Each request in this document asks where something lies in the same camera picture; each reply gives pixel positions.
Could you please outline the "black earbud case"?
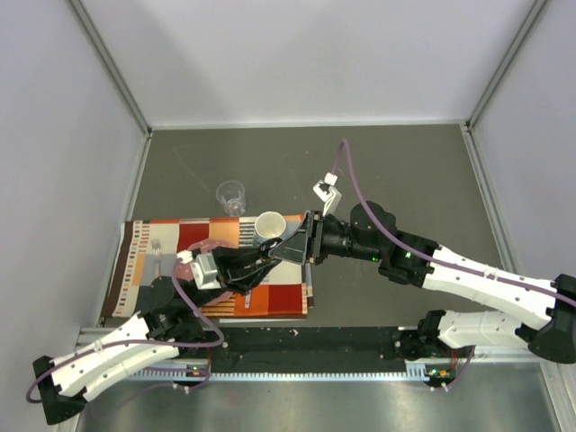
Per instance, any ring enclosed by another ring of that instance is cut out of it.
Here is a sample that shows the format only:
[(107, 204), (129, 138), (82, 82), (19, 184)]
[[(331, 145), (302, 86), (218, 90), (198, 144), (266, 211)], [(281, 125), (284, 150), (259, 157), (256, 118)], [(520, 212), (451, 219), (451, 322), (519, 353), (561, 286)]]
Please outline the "black earbud case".
[(270, 238), (258, 247), (260, 257), (263, 261), (279, 262), (280, 259), (273, 255), (274, 250), (282, 243), (280, 238)]

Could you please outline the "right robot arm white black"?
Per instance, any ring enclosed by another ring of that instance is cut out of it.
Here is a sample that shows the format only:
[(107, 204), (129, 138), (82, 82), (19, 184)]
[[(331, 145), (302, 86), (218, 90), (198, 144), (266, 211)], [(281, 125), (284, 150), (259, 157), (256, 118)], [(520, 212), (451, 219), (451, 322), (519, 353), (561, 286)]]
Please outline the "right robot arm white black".
[(433, 310), (418, 324), (419, 342), (431, 356), (449, 348), (525, 348), (558, 364), (575, 361), (575, 279), (513, 274), (456, 254), (434, 240), (397, 229), (396, 218), (374, 202), (359, 203), (344, 222), (306, 213), (301, 226), (268, 255), (295, 264), (320, 264), (329, 256), (373, 261), (388, 280), (450, 293), (485, 312)]

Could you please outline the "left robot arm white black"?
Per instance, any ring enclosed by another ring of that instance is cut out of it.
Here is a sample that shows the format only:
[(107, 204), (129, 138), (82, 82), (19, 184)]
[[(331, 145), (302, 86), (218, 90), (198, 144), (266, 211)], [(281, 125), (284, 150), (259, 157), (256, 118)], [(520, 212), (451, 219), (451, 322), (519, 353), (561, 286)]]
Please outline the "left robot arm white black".
[[(271, 238), (256, 247), (218, 245), (178, 252), (174, 272), (157, 280), (157, 298), (150, 309), (135, 312), (117, 329), (69, 355), (35, 360), (30, 389), (39, 396), (28, 395), (27, 402), (39, 403), (47, 424), (55, 426), (140, 370), (221, 346), (222, 331), (201, 308), (225, 293), (247, 294), (260, 285), (281, 262), (272, 255), (281, 242)], [(192, 280), (177, 276), (182, 266)]]

